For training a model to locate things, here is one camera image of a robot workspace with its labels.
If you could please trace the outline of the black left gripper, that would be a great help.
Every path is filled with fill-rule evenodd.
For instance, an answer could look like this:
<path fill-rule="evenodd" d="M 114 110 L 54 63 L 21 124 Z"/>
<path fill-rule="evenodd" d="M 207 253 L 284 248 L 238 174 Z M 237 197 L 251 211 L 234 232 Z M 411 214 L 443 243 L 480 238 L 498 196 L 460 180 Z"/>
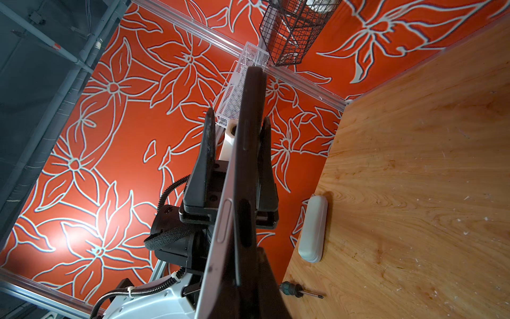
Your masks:
<path fill-rule="evenodd" d="M 146 249 L 167 263 L 177 265 L 195 275 L 206 269 L 206 257 L 213 240 L 213 226 L 220 210 L 220 193 L 227 176 L 228 163 L 216 158 L 215 111 L 207 110 L 199 156 L 192 174 L 172 183 L 161 195 L 158 213 Z M 236 198 L 232 207 L 239 215 L 235 243 L 236 272 L 253 271 L 259 260 L 255 254 L 255 229 L 275 229 L 278 221 L 278 192 L 271 159 L 271 122 L 262 121 L 257 155 L 258 178 L 252 191 L 256 205 L 248 199 Z"/>

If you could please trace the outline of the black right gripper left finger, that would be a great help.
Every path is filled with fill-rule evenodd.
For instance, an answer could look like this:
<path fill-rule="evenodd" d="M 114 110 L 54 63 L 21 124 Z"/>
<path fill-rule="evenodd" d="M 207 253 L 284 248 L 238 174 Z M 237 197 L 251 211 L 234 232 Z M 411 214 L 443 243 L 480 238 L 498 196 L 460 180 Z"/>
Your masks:
<path fill-rule="evenodd" d="M 208 261 L 195 318 L 240 318 L 240 298 L 234 257 L 214 256 Z"/>

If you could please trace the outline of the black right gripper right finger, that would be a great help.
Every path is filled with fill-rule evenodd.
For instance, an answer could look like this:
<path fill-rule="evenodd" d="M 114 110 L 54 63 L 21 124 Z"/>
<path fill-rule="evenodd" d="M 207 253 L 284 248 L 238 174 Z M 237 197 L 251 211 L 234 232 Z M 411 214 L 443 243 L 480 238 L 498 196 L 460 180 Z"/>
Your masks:
<path fill-rule="evenodd" d="M 258 305 L 256 306 L 258 317 L 270 319 L 291 318 L 264 249 L 258 247 L 256 252 L 258 258 Z"/>

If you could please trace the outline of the silver phone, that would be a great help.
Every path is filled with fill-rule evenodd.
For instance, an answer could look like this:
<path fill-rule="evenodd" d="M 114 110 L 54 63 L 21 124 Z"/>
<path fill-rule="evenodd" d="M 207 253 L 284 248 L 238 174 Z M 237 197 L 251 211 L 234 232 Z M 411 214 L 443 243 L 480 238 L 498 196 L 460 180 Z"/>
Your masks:
<path fill-rule="evenodd" d="M 259 315 L 257 160 L 265 86 L 266 75 L 262 68 L 249 67 L 196 318 L 256 318 Z"/>

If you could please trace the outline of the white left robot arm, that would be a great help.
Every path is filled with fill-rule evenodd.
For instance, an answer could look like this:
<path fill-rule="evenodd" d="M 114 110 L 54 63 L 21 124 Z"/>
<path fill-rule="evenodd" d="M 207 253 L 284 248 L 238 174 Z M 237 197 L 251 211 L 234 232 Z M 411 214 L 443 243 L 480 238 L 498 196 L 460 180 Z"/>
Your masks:
<path fill-rule="evenodd" d="M 258 229 L 278 223 L 270 164 L 270 121 L 242 107 L 229 160 L 216 159 L 215 114 L 208 111 L 199 158 L 181 178 L 180 206 L 158 204 L 147 249 L 176 272 L 134 287 L 123 283 L 95 305 L 92 318 L 288 318 Z"/>

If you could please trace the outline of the pale green soap bar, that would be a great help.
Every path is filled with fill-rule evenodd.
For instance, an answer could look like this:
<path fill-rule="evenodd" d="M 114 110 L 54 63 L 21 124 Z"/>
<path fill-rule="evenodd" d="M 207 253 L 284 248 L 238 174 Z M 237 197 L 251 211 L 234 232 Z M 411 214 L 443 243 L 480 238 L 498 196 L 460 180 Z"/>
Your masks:
<path fill-rule="evenodd" d="M 312 196 L 305 211 L 298 245 L 299 255 L 308 263 L 318 263 L 322 258 L 327 216 L 327 198 L 323 195 Z"/>

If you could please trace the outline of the green handled screwdriver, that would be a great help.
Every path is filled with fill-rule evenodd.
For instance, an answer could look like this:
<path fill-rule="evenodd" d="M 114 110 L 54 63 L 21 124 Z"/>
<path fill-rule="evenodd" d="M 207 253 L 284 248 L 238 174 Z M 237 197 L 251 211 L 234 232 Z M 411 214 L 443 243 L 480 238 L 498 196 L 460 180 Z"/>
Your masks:
<path fill-rule="evenodd" d="M 291 283 L 289 281 L 285 281 L 280 284 L 280 291 L 286 296 L 295 296 L 296 298 L 302 298 L 303 296 L 312 296 L 318 299 L 324 298 L 323 295 L 306 291 L 300 284 Z"/>

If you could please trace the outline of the aluminium frame corner post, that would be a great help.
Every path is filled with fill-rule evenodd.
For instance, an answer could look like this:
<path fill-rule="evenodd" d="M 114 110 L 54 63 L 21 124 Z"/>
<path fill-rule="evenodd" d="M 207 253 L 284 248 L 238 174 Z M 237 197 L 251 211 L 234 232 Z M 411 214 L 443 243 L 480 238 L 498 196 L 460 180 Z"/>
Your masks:
<path fill-rule="evenodd" d="M 204 26 L 203 24 L 193 20 L 191 17 L 184 15 L 182 12 L 160 1 L 134 1 L 134 3 L 169 23 L 184 29 L 184 31 L 191 33 L 195 37 L 199 37 L 200 39 L 207 41 L 211 45 L 214 45 L 233 57 L 240 58 L 244 45 L 223 35 L 222 33 L 219 33 L 218 31 L 214 31 L 211 28 Z M 343 112 L 345 107 L 349 104 L 348 101 L 344 100 L 337 94 L 322 88 L 312 81 L 309 81 L 308 79 L 284 67 L 276 67 L 268 64 L 266 66 L 266 72 L 269 75 L 286 82 L 296 90 L 299 90 L 341 112 Z"/>

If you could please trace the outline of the clear plastic wall bin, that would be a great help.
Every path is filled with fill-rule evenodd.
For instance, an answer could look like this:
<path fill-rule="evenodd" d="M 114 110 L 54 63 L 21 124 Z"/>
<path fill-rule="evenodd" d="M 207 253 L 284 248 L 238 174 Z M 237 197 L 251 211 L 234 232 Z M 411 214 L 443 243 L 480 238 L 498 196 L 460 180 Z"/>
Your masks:
<path fill-rule="evenodd" d="M 216 109 L 216 123 L 220 127 L 227 128 L 229 120 L 239 119 L 247 70 L 251 66 L 265 69 L 269 57 L 267 51 L 250 42 L 246 43 L 238 61 L 232 65 L 230 78 L 224 86 L 219 105 Z"/>

